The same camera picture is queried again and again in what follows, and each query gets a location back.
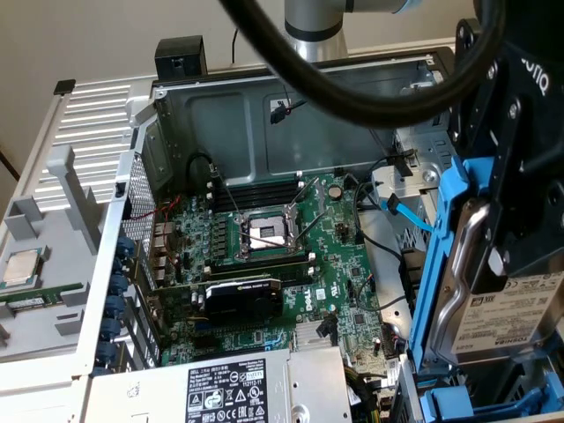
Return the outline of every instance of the hard drive label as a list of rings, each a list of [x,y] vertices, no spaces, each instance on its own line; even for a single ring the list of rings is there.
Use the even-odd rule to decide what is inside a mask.
[[[452,353],[528,344],[564,279],[564,272],[508,279],[500,293],[471,295]]]

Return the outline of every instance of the mesh grille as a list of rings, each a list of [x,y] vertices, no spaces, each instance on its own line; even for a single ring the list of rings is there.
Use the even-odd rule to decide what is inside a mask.
[[[122,222],[123,231],[133,241],[143,242],[145,257],[141,260],[141,265],[149,286],[151,289],[156,289],[157,286],[147,260],[151,251],[152,226],[155,219],[154,213],[151,212],[155,210],[156,205],[152,199],[151,187],[149,187],[143,161],[139,155],[135,156],[131,167],[129,199],[131,201],[131,219]]]

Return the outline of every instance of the power supply label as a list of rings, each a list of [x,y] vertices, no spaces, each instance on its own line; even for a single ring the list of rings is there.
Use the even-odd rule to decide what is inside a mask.
[[[186,423],[264,423],[267,404],[265,359],[188,372]]]

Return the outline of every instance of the warning label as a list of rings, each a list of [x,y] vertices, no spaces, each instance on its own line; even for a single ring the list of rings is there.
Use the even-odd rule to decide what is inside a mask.
[[[190,370],[186,404],[186,423],[268,421],[265,360]]]
[[[452,353],[529,343],[563,279],[564,272],[511,278],[500,293],[471,295]]]

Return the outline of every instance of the motherboard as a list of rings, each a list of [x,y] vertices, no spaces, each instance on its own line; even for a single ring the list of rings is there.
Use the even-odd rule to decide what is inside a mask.
[[[157,224],[152,261],[159,288],[149,303],[167,332],[162,366],[300,349],[313,328],[358,372],[384,373],[394,353],[380,347],[393,340],[379,313],[364,309],[378,307],[376,282],[345,177],[283,182],[261,194],[257,207],[249,207],[252,192],[177,197]],[[268,193],[276,196],[270,204]],[[249,312],[252,294],[243,292],[258,285],[260,299],[252,297],[250,307],[265,295],[270,301]],[[227,308],[233,313],[222,314]]]

